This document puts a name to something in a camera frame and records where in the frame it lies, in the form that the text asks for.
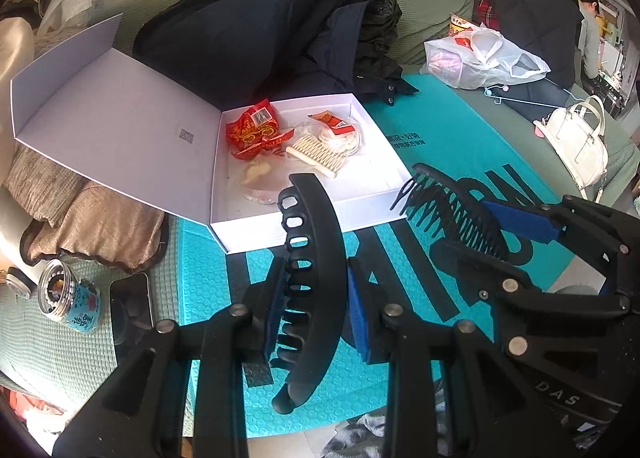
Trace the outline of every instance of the qr code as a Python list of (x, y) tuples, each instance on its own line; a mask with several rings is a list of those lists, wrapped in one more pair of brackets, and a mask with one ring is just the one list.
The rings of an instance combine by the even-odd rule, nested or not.
[(180, 139), (193, 144), (193, 133), (189, 133), (187, 130), (180, 130)]
[(263, 125), (272, 119), (267, 108), (260, 108), (257, 112), (251, 114), (251, 118), (256, 126)]

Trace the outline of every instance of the white box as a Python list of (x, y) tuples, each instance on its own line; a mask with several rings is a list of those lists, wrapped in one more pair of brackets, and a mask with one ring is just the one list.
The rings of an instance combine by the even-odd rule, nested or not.
[[(239, 162), (225, 124), (246, 108), (220, 112), (111, 48), (119, 23), (114, 16), (82, 31), (12, 80), (15, 139), (119, 193), (208, 226), (226, 253), (282, 245), (277, 206), (244, 199), (229, 178)], [(358, 156), (335, 180), (319, 177), (343, 232), (402, 217), (402, 204), (389, 208), (410, 174), (353, 95), (273, 105), (287, 124), (330, 110), (362, 127)]]

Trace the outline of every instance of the clothes hanger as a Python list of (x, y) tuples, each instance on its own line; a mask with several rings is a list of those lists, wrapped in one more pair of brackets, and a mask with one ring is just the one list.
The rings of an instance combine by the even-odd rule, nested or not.
[[(544, 106), (545, 108), (553, 108), (553, 109), (558, 108), (558, 106), (554, 106), (552, 104), (536, 103), (536, 102), (532, 102), (532, 101), (523, 101), (523, 100), (520, 100), (520, 99), (511, 99), (509, 97), (502, 97), (502, 96), (494, 95), (494, 93), (491, 92), (491, 90), (493, 88), (500, 88), (503, 92), (508, 92), (509, 91), (509, 86), (501, 85), (501, 84), (494, 84), (492, 86), (487, 86), (487, 87), (484, 88), (484, 95), (494, 99), (494, 103), (495, 104), (502, 104), (502, 101), (510, 101), (510, 102), (514, 102), (514, 103), (523, 103), (523, 104), (532, 104), (532, 105), (535, 105), (535, 106)], [(575, 102), (582, 101), (582, 99), (578, 99), (569, 90), (566, 90), (564, 88), (562, 90), (564, 92), (568, 93), (574, 99)]]

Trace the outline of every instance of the black jacket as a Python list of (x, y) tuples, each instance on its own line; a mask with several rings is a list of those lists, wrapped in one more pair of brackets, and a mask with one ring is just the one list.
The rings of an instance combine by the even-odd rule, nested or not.
[(551, 68), (547, 76), (562, 88), (575, 82), (576, 30), (582, 22), (577, 0), (489, 0), (500, 32)]
[(138, 33), (133, 57), (220, 109), (352, 92), (417, 92), (386, 56), (396, 0), (181, 0)]

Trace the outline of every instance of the red candy wrapper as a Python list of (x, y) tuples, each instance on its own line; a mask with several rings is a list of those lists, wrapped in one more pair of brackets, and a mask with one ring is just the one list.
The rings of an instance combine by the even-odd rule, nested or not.
[(241, 161), (250, 161), (264, 149), (280, 146), (292, 139), (293, 133), (293, 130), (280, 131), (276, 110), (267, 99), (226, 125), (226, 140), (239, 150), (232, 155)]
[(343, 121), (342, 119), (338, 119), (338, 117), (336, 117), (335, 115), (331, 115), (331, 112), (328, 111), (315, 115), (309, 115), (309, 117), (329, 126), (334, 135), (353, 133), (356, 130), (356, 128), (351, 126), (349, 123)]

